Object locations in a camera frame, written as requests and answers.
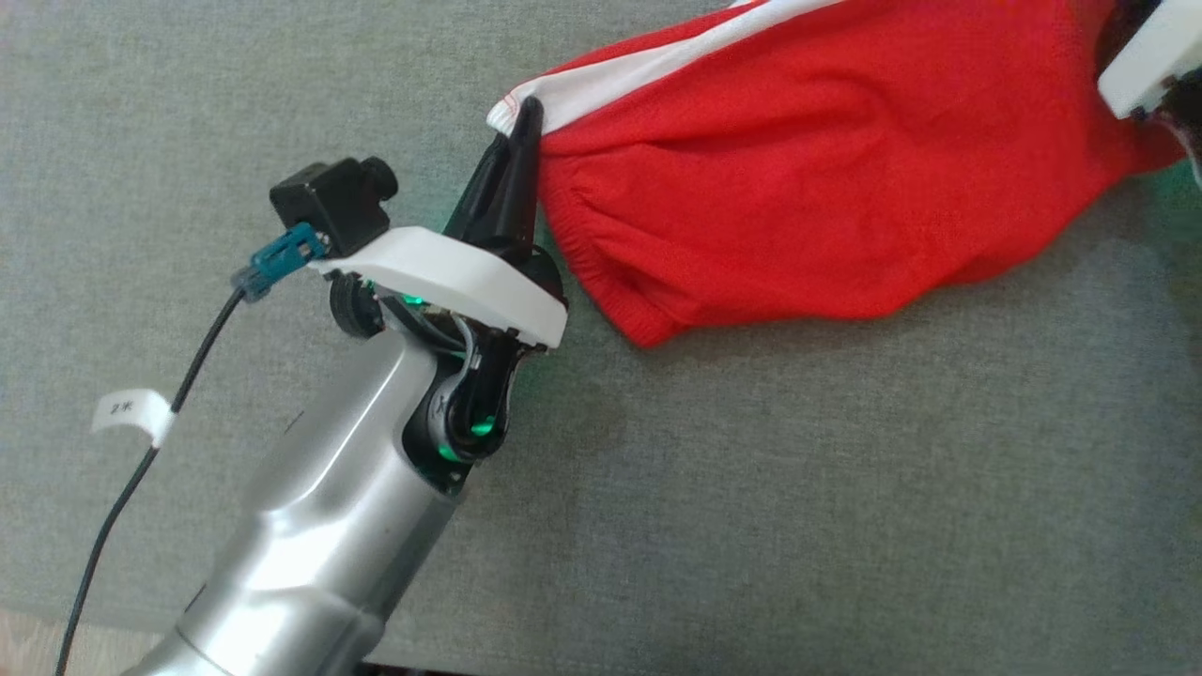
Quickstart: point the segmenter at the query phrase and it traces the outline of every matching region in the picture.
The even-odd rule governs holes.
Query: white robot part
[[[397,227],[346,259],[317,260],[321,273],[357,273],[391,291],[421,297],[528,345],[558,348],[567,308],[500,257],[424,227]]]
[[[1164,0],[1097,79],[1118,118],[1160,106],[1173,78],[1202,67],[1202,0]]]

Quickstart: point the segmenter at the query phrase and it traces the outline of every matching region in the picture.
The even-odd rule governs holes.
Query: cable label
[[[150,444],[162,447],[175,414],[162,395],[154,390],[121,390],[100,398],[96,413],[91,416],[91,431],[99,432],[108,427],[127,425],[137,427],[150,435]]]

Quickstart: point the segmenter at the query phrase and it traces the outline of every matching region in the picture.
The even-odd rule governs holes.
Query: silver robotic arm
[[[518,362],[563,336],[559,274],[531,242],[541,121],[528,101],[444,235],[364,213],[364,185],[395,191],[377,160],[273,189],[304,232],[281,255],[331,277],[339,325],[370,338],[264,459],[213,573],[126,676],[349,676],[380,641],[474,463],[504,441]],[[276,254],[236,286],[266,293]]]

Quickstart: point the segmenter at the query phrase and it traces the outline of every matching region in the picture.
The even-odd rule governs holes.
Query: gray tablecloth
[[[174,390],[228,274],[279,233],[272,184],[377,154],[401,179],[394,223],[439,227],[511,85],[720,4],[0,7],[0,604],[65,615],[143,445],[89,435],[91,407]],[[1154,195],[1120,188],[1034,263],[870,324],[639,352],[572,284],[564,348],[522,374],[510,445],[377,657],[482,675],[1202,666],[1202,256],[1158,236]],[[248,473],[353,348],[325,306],[297,275],[237,313],[87,619],[165,629],[182,610]]]

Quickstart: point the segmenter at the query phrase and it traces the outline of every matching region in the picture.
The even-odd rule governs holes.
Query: red garment
[[[1124,176],[1179,156],[1171,140],[1113,119],[1096,93],[1093,31],[1107,5],[809,10],[552,130],[541,170],[551,227],[585,290],[642,346],[692,326],[875,318],[996,275]]]

